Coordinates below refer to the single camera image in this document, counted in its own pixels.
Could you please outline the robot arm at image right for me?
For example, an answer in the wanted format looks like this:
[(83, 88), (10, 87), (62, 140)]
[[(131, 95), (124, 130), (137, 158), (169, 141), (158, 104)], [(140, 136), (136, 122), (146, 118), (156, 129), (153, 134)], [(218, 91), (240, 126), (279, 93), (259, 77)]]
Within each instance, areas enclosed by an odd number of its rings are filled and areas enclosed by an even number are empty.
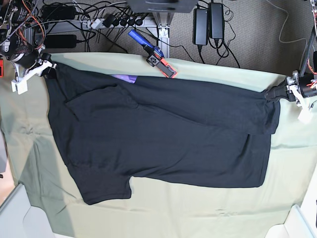
[(317, 96), (317, 48), (314, 43), (317, 42), (317, 2), (310, 1), (314, 26), (309, 40), (306, 40), (306, 46), (302, 55), (300, 69), (292, 72), (277, 86), (273, 86), (265, 93), (268, 101), (278, 101), (285, 99), (289, 102), (296, 102), (297, 106), (305, 110), (311, 110), (317, 102), (308, 103), (306, 98)]

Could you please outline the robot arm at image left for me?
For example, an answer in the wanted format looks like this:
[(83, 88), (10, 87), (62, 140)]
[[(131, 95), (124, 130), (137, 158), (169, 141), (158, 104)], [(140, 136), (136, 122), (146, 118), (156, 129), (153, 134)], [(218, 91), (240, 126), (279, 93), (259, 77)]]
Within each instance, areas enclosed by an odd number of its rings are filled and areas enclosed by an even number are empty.
[[(51, 55), (43, 53), (46, 31), (38, 17), (37, 0), (2, 0), (0, 2), (0, 76), (4, 77), (4, 62), (9, 61), (15, 71), (15, 79), (27, 79), (33, 75), (53, 76), (57, 65)], [(39, 27), (42, 38), (38, 43), (27, 38), (31, 27)]]

